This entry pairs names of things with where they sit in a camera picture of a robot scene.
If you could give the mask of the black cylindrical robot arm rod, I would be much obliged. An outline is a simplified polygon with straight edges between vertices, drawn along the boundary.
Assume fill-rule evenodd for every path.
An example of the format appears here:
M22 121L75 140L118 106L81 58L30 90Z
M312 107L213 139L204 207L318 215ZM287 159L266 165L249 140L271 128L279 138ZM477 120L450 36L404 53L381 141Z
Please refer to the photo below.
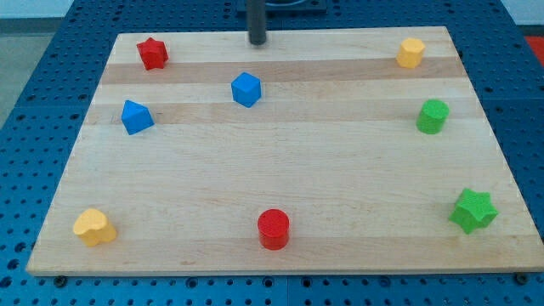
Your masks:
M246 1L246 24L251 45L260 46L267 41L265 9L264 0Z

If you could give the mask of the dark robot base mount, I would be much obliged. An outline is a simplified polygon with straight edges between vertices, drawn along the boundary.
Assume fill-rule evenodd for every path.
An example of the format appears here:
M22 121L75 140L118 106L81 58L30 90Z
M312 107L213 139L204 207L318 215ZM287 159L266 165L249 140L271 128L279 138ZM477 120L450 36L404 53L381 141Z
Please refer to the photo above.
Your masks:
M264 6L269 17L272 15L291 15L327 11L326 0L265 0Z

